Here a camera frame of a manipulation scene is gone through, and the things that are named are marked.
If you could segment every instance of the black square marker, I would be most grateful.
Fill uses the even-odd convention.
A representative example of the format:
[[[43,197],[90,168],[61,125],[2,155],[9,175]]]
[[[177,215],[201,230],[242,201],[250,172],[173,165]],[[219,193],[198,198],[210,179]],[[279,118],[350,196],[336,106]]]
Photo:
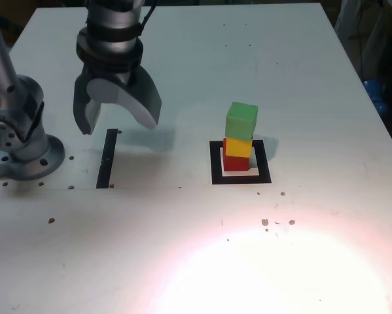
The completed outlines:
[[[210,141],[211,184],[257,184],[271,183],[266,150],[260,139],[253,140],[255,158],[257,159],[258,175],[227,176],[222,174],[221,148],[223,141]]]

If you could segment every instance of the cable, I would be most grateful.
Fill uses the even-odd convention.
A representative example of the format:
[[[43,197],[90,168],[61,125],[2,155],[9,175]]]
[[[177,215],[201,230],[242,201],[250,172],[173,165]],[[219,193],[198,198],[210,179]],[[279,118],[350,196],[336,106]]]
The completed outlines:
[[[152,13],[155,11],[157,4],[158,4],[158,0],[154,0],[154,4],[151,6],[151,9],[149,10],[148,14],[146,14],[146,16],[143,18],[141,24],[142,30],[145,27],[145,24],[148,22],[149,18],[151,17]]]
[[[360,24],[361,18],[363,16],[363,0],[360,0],[360,16],[359,22],[357,23],[357,36],[359,37],[359,52],[360,52],[360,75],[361,75],[361,82],[363,82],[363,61],[362,61],[362,47],[361,47],[361,36],[360,36]]]

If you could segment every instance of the yellow cube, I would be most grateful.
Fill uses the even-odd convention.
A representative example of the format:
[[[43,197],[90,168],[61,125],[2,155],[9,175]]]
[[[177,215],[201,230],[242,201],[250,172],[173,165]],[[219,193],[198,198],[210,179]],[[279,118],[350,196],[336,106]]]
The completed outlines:
[[[253,140],[242,141],[240,139],[226,138],[226,155],[232,157],[251,157]]]

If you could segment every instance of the blue object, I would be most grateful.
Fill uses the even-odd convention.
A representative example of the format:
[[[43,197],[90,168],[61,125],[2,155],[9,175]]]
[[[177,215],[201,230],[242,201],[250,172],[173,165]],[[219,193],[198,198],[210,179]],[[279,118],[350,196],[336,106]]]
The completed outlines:
[[[388,107],[382,99],[382,84],[380,84],[380,81],[377,79],[367,80],[363,85],[380,117],[385,117],[388,112]]]

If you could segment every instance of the white table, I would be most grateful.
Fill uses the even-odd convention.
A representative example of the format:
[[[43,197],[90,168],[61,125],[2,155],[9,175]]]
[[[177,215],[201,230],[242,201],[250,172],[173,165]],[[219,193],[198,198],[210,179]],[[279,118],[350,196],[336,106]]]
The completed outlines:
[[[67,158],[0,180],[0,314],[392,313],[392,140],[319,4],[157,8],[159,125],[106,105],[92,136],[72,113],[85,19],[39,9],[11,52]],[[260,107],[272,184],[211,185],[232,101]]]

